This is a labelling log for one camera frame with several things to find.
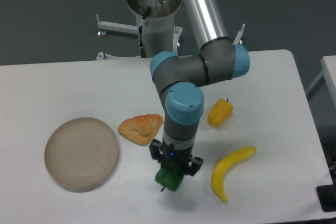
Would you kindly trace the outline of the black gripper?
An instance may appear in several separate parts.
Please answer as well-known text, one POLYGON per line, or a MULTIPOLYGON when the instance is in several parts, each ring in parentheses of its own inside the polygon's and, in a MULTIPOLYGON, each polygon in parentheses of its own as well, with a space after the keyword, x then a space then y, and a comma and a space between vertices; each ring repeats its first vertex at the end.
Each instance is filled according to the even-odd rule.
POLYGON ((149 149, 152 159, 158 161, 161 166, 166 163, 178 163, 183 176, 193 177, 203 164, 202 158, 193 157, 193 145, 194 140, 163 140, 161 143, 157 139, 153 139, 149 149))

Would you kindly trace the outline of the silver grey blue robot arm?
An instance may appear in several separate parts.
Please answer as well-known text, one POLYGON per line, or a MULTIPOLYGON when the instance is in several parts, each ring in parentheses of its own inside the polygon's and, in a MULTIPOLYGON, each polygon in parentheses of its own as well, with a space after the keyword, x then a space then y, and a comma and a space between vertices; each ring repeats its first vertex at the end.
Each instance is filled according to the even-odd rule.
POLYGON ((150 152, 161 168, 159 175, 195 175, 202 159, 192 148, 203 113, 201 87, 243 76, 249 55, 229 38, 214 0, 127 0, 135 14, 134 32, 140 56, 151 58, 150 72, 164 112, 163 140, 152 140, 150 152), (177 55, 174 16, 184 4, 194 23, 200 52, 177 55))

